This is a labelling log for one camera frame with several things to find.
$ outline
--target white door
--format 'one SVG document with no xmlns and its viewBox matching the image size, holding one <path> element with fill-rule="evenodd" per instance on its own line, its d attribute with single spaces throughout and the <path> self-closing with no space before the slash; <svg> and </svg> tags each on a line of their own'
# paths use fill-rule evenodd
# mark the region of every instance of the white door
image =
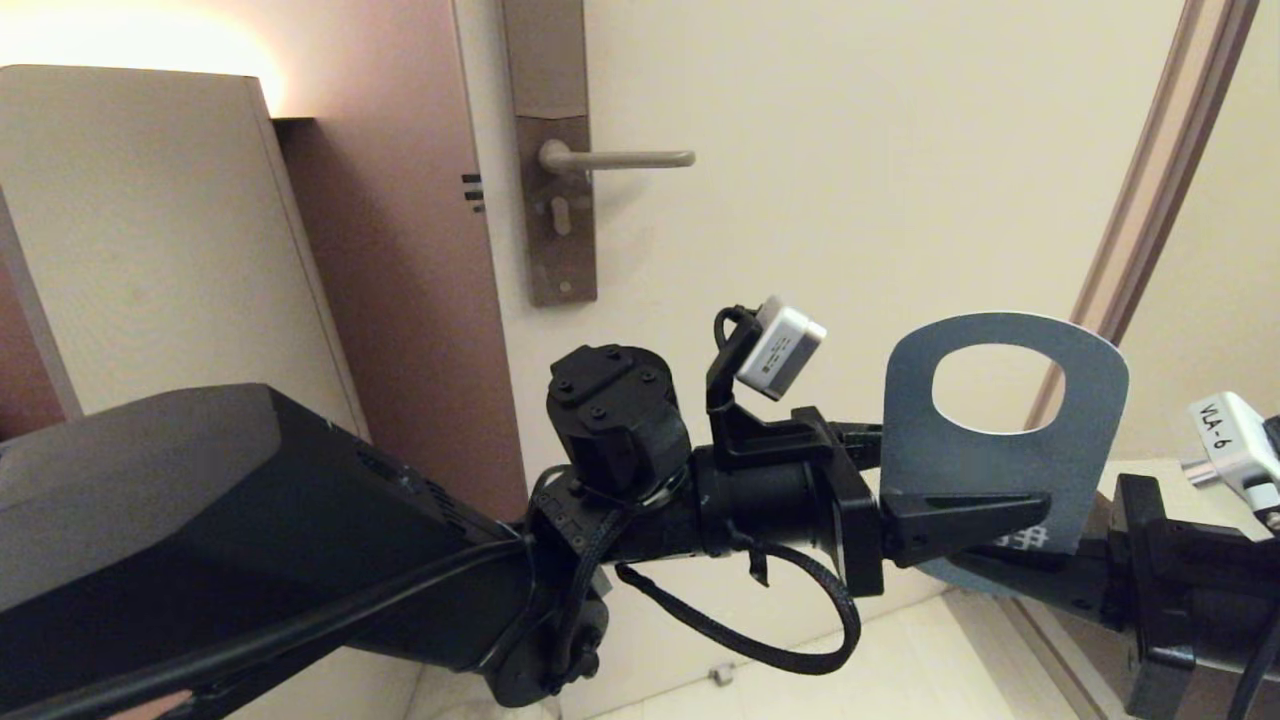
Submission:
<svg viewBox="0 0 1280 720">
<path fill-rule="evenodd" d="M 1069 315 L 1180 12 L 1170 1 L 589 0 L 593 147 L 690 147 L 698 164 L 596 173 L 599 300 L 540 309 L 527 290 L 500 12 L 495 0 L 456 6 L 530 478 L 563 461 L 544 410 L 548 366 L 582 343 L 666 357 L 704 443 L 710 320 L 724 305 L 781 293 L 829 329 L 782 406 L 740 393 L 767 419 L 818 405 L 832 419 L 878 420 L 890 351 L 932 320 Z M 970 377 L 940 379 L 940 404 L 996 429 L 1027 418 L 1044 364 L 961 369 Z M 820 591 L 785 566 L 765 591 L 745 559 L 659 565 L 659 584 L 764 641 L 838 628 Z M 886 594 L 859 602 L 864 618 L 943 589 L 886 574 Z M 567 717 L 732 659 L 625 585 L 607 600 L 600 673 L 566 689 Z M 870 644 L 858 652 L 895 652 Z"/>
</svg>

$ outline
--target door lever handle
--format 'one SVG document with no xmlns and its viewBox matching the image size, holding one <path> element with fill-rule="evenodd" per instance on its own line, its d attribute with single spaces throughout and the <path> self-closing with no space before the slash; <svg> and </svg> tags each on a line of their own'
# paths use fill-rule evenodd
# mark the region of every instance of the door lever handle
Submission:
<svg viewBox="0 0 1280 720">
<path fill-rule="evenodd" d="M 628 170 L 636 168 L 687 168 L 698 160 L 692 150 L 673 152 L 575 152 L 563 141 L 548 140 L 538 161 L 552 173 L 575 170 Z"/>
</svg>

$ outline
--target door frame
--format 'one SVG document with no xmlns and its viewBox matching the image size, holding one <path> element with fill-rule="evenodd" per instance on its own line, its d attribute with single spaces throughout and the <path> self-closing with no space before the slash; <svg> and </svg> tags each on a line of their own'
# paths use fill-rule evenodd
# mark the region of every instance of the door frame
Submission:
<svg viewBox="0 0 1280 720">
<path fill-rule="evenodd" d="M 1213 131 L 1258 0 L 1187 0 L 1129 170 L 1071 322 L 1120 345 L 1165 247 Z M 1027 428 L 1057 411 L 1062 374 L 1046 373 Z M 1027 598 L 1001 600 L 1076 715 L 1128 717 L 1123 698 L 1052 612 Z"/>
</svg>

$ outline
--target floor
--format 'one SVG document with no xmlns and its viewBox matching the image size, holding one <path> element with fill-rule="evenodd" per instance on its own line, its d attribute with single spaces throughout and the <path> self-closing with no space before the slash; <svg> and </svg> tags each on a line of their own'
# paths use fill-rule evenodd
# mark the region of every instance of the floor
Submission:
<svg viewBox="0 0 1280 720">
<path fill-rule="evenodd" d="M 840 637 L 831 635 L 800 650 L 838 644 Z M 479 678 L 460 682 L 440 673 L 428 669 L 406 720 L 557 716 L 554 702 L 503 711 Z M 791 675 L 753 662 L 736 667 L 727 687 L 701 680 L 595 720 L 876 716 L 1070 720 L 1075 714 L 1000 607 L 989 597 L 956 591 L 868 623 L 852 659 L 831 675 Z"/>
</svg>

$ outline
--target gray metal hook plate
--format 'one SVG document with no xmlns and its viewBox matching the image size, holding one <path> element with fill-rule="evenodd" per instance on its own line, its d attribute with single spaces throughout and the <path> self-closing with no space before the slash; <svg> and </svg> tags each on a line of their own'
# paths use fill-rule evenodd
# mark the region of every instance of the gray metal hook plate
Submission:
<svg viewBox="0 0 1280 720">
<path fill-rule="evenodd" d="M 1057 416 L 1021 433 L 986 433 L 947 419 L 933 404 L 943 357 L 974 345 L 1016 345 L 1057 363 L 1066 391 Z M 1073 552 L 1093 505 L 1129 391 L 1129 369 L 1110 342 L 1071 323 L 1027 313 L 978 313 L 925 325 L 890 356 L 884 384 L 881 492 L 1051 492 L 1037 528 L 1002 544 Z M 922 565 L 940 579 L 1002 588 L 946 560 Z"/>
</svg>

